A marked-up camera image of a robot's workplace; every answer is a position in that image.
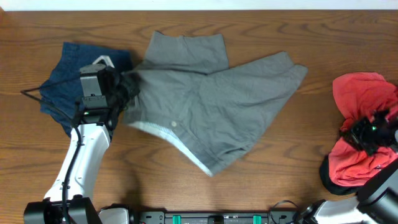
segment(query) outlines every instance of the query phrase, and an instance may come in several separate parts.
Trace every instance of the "wood grain surface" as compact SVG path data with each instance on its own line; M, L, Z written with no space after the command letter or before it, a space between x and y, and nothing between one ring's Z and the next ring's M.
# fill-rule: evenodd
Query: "wood grain surface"
M154 30L223 34L230 65L282 50L309 73L244 158L208 177L169 143L118 126L95 185L97 209L112 203L171 211L267 210L289 199L301 207L339 200L318 167L343 117L332 81L379 72L398 83L397 11L6 12L0 23L0 223L22 223L28 202L55 180L69 139L39 104L19 91L43 83L62 43L128 49L141 60Z

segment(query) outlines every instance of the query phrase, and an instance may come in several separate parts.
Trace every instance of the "clothing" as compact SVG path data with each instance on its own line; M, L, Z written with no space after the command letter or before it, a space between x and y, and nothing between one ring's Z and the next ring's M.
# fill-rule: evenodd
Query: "clothing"
M321 177L323 186L332 194L349 195L349 194L357 192L360 189L360 186L358 186L358 187L342 187L340 185L333 183L333 181L331 181L331 179L329 177L329 156L325 156L324 160L322 161L322 164L319 168L319 175Z
M398 88L378 73L349 73L333 81L333 96L346 119L341 130L347 131L359 118L370 118L375 111L397 104ZM388 147L380 147L373 156L368 156L340 138L329 154L329 176L339 186L362 186L397 158Z
M141 92L123 122L168 140L212 176L250 151L307 68L281 52L229 69L221 34L154 32L133 72Z
M108 55L111 58L118 72L132 69L130 53L127 50L113 50L104 47L65 42L63 43L62 56L58 65L51 72L50 78L42 86L75 79L61 83L54 88L40 90L42 100L52 103L72 118L75 115L75 101L83 96L83 89L79 79L79 69L93 63L102 55ZM46 105L41 105L40 111L51 115L56 122L62 125L64 131L70 137L72 129L67 119Z

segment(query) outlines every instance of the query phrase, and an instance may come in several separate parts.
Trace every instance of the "blue denim cloth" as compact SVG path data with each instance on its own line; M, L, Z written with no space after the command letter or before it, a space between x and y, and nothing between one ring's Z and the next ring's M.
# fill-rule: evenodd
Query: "blue denim cloth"
M42 86L73 78L76 78L76 80L40 90L42 100L52 103L72 118L75 114L75 101L83 96L83 89L79 79L79 69L93 63L101 55L109 56L118 72L132 70L130 53L127 50L113 50L104 47L65 42L63 43L61 60L52 71L50 78ZM51 110L46 105L41 105L40 111L51 115L56 122L62 125L66 134L70 137L72 129L66 118Z

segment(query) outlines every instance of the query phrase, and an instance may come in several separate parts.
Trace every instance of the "red fabric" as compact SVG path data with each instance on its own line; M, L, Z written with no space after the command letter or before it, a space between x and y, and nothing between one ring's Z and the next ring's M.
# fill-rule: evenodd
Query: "red fabric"
M345 117L342 131L375 111L385 110L398 103L398 88L374 72L349 73L333 81L333 96ZM357 151L340 138L329 154L329 176L333 183L362 186L382 168L398 158L390 148L380 147L373 156Z

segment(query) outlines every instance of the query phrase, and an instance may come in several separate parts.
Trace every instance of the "green connector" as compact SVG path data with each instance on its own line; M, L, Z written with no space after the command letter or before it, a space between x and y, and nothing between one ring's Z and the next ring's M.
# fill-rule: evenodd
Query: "green connector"
M173 215L173 224L181 224L181 216Z
M253 224L261 224L261 216L253 215Z

